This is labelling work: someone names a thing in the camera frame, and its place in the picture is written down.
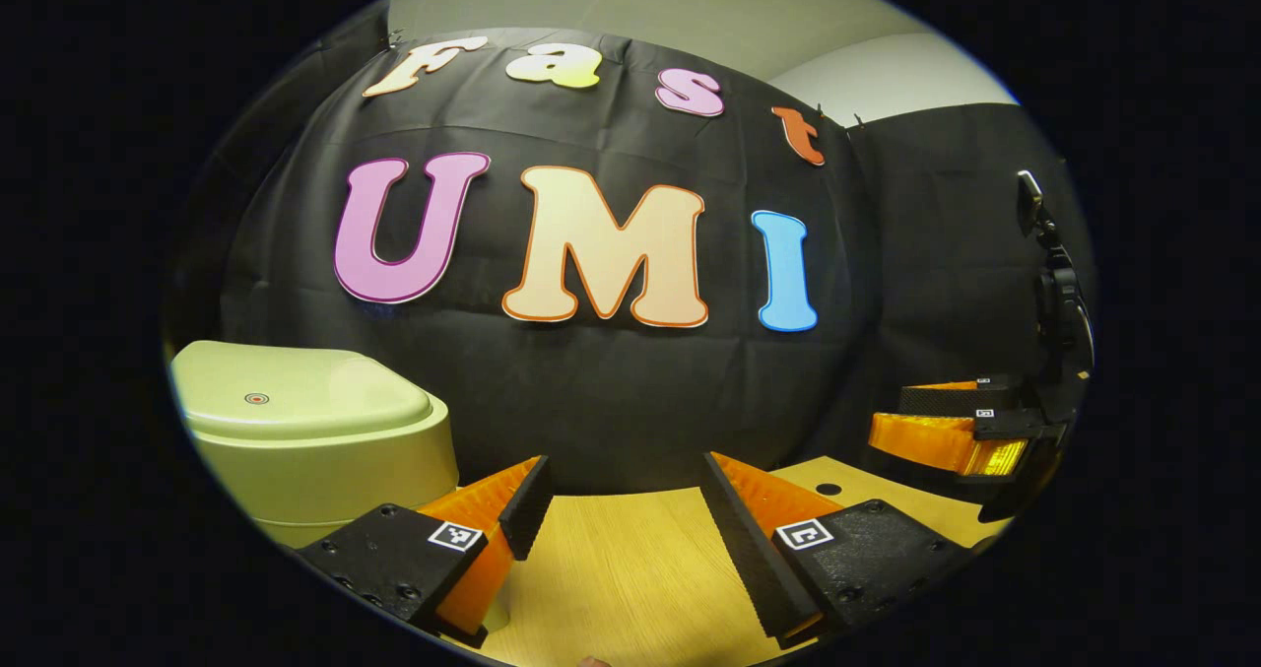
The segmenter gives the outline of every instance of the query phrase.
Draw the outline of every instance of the pink letter u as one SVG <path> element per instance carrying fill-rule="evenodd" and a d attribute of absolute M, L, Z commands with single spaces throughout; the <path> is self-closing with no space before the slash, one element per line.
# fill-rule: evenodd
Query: pink letter u
<path fill-rule="evenodd" d="M 377 257 L 377 224 L 390 188 L 407 173 L 407 161 L 373 160 L 353 169 L 333 250 L 333 269 L 346 293 L 369 303 L 400 304 L 438 285 L 455 248 L 455 228 L 469 183 L 489 168 L 489 156 L 480 151 L 454 151 L 429 160 L 425 174 L 434 185 L 416 248 L 392 264 Z"/>

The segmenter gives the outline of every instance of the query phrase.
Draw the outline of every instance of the blue letter i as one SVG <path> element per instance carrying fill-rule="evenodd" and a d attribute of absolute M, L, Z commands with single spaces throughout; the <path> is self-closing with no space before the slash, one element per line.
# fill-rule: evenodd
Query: blue letter i
<path fill-rule="evenodd" d="M 801 333 L 818 323 L 806 299 L 806 264 L 801 242 L 806 223 L 774 212 L 754 212 L 753 228 L 767 243 L 767 304 L 758 311 L 762 327 L 778 333 Z"/>

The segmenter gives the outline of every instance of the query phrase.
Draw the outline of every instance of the white wall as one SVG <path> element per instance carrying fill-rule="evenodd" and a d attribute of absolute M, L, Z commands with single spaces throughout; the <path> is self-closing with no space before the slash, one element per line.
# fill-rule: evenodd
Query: white wall
<path fill-rule="evenodd" d="M 837 48 L 776 76 L 776 88 L 844 127 L 889 115 L 966 102 L 1013 102 L 1006 91 L 967 53 L 937 34 L 895 34 Z"/>

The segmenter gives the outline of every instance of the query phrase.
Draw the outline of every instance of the ceiling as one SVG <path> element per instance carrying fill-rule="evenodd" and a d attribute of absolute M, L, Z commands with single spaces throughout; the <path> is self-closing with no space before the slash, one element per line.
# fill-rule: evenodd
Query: ceiling
<path fill-rule="evenodd" d="M 883 0 L 392 0 L 402 38 L 484 26 L 561 26 L 677 48 L 758 79 L 889 34 L 932 34 Z"/>

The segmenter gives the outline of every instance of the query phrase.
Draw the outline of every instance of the wooden table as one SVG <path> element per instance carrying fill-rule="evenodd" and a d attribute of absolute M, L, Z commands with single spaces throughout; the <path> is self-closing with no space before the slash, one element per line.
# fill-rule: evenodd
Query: wooden table
<path fill-rule="evenodd" d="M 830 458 L 773 474 L 811 490 L 836 484 L 831 499 L 846 507 L 884 499 L 967 547 L 1008 525 Z M 475 652 L 518 667 L 575 667 L 586 654 L 613 667 L 745 667 L 784 653 L 763 634 L 699 488 L 555 497 L 501 599 L 508 624 Z"/>

